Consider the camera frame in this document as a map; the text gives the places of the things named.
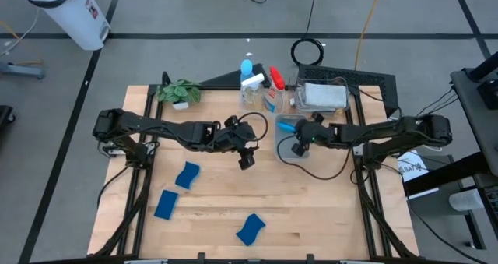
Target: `gray floor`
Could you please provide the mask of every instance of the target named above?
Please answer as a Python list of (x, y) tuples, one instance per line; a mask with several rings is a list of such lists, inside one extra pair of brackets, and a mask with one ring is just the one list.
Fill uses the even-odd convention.
[[(111, 0), (97, 0), (106, 12)], [(498, 33), (494, 0), (466, 0), (482, 33)], [(316, 0), (312, 33), (359, 33), (372, 0)], [(296, 33), (306, 29), (311, 0), (119, 0), (111, 21), (114, 33)], [(0, 0), (0, 20), (23, 32), (35, 12), (26, 0)], [(44, 13), (34, 33), (61, 33)], [(379, 0), (369, 33), (472, 33), (458, 0)], [(3, 45), (7, 40), (0, 40)], [(42, 81), (2, 76), (0, 104), (12, 105), (18, 121), (2, 138), (0, 149), (0, 261), (19, 259), (34, 214), (61, 144), (91, 52), (72, 40), (29, 39), (3, 62), (44, 56)], [(103, 184), (107, 160), (96, 151), (91, 129), (101, 109), (120, 107), (126, 87), (158, 83), (163, 70), (172, 79), (206, 80), (237, 69), (246, 53), (265, 66), (276, 65), (287, 78), (296, 75), (289, 56), (294, 39), (109, 40), (102, 50), (88, 94), (51, 201), (32, 261), (83, 257), (93, 228), (96, 196)], [(321, 39), (322, 65), (351, 69), (357, 41)], [(498, 41), (486, 41), (491, 52)], [(315, 51), (300, 46), (298, 55), (311, 61)], [(398, 98), (406, 114), (449, 90), (449, 73), (483, 60), (475, 39), (365, 40), (359, 69), (394, 74)], [(478, 147), (459, 103), (440, 111), (451, 120), (454, 142), (444, 154), (456, 159)], [(421, 153), (430, 154), (421, 149)], [(425, 216), (449, 242), (488, 262), (498, 243), (483, 212), (476, 213), (486, 229), (489, 249), (463, 246), (469, 240), (461, 217)], [(421, 254), (428, 259), (467, 262), (442, 245), (413, 219)]]

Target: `wooden tabletop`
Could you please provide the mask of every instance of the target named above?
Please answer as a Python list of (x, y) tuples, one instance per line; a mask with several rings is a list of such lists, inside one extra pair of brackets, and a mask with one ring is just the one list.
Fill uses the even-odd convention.
[[(377, 86), (362, 90), (381, 98)], [(147, 86), (130, 86), (123, 109), (143, 114)], [(367, 124), (385, 121), (381, 102), (361, 96)], [(241, 116), (239, 91), (202, 91), (202, 102), (185, 111), (175, 111), (165, 104), (166, 121), (221, 121), (230, 115)], [(356, 108), (352, 102), (352, 112)], [(249, 121), (257, 135), (264, 131), (264, 122), (257, 117)], [(153, 168), (149, 204), (142, 235), (141, 258), (195, 259), (205, 252), (208, 259), (305, 259), (313, 253), (316, 259), (368, 259), (363, 218), (357, 187), (349, 180), (353, 170), (349, 158), (344, 172), (331, 181), (319, 181), (296, 167), (278, 161), (274, 152), (274, 121), (268, 119), (267, 136), (255, 152), (256, 164), (241, 171), (238, 153), (195, 153), (178, 143), (161, 139)], [(338, 115), (326, 121), (345, 123)], [(331, 176), (339, 171), (346, 150), (329, 150), (313, 145), (310, 158), (302, 165), (316, 175)], [(176, 176), (185, 161), (199, 164), (201, 174), (192, 189), (177, 187)], [(397, 168), (395, 159), (387, 165)], [(106, 180), (125, 165), (123, 157), (110, 160)], [(131, 171), (105, 191), (96, 215), (89, 253), (97, 251), (121, 222), (131, 180)], [(412, 221), (406, 206), (399, 174), (383, 168), (377, 180), (386, 221), (405, 243), (418, 254)], [(180, 193), (171, 220), (154, 217), (163, 190)], [(265, 223), (252, 246), (245, 246), (235, 235), (245, 220), (256, 213)], [(372, 218), (378, 254), (381, 240)], [(132, 243), (135, 224), (131, 225), (128, 243)]]

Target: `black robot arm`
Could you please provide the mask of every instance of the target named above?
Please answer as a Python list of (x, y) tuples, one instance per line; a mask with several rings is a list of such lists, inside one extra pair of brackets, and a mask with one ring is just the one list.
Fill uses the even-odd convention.
[[(386, 121), (372, 125), (329, 124), (324, 127), (324, 118), (313, 115), (314, 121), (300, 120), (295, 130), (299, 143), (293, 152), (302, 156), (311, 143), (334, 149), (354, 148), (363, 156), (363, 163), (378, 169), (387, 156), (403, 154), (421, 145), (446, 146), (453, 140), (450, 122), (439, 115), (423, 118), (403, 117), (397, 121)], [(391, 138), (383, 143), (370, 140)]]
[(142, 132), (146, 135), (172, 139), (185, 149), (197, 152), (238, 152), (239, 165), (245, 170), (254, 164), (253, 154), (257, 147), (245, 147), (256, 140), (252, 127), (231, 116), (221, 128), (218, 121), (186, 121), (173, 123), (154, 118), (138, 116), (122, 109), (101, 111), (93, 128), (93, 136), (103, 143), (112, 142), (126, 155), (127, 164), (147, 167), (148, 147), (137, 143), (130, 135)]

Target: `potted plant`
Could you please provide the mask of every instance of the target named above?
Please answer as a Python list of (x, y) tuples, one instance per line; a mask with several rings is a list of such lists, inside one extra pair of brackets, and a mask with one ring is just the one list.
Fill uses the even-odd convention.
[(176, 110), (188, 108), (188, 103), (201, 101), (200, 84), (179, 79), (168, 85), (158, 86), (156, 97), (158, 101), (171, 102)]

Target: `white pot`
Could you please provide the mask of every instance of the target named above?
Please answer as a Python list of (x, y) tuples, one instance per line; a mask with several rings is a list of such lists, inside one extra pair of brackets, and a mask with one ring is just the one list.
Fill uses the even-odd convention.
[(184, 110), (188, 108), (188, 102), (180, 102), (173, 104), (173, 108), (176, 110)]

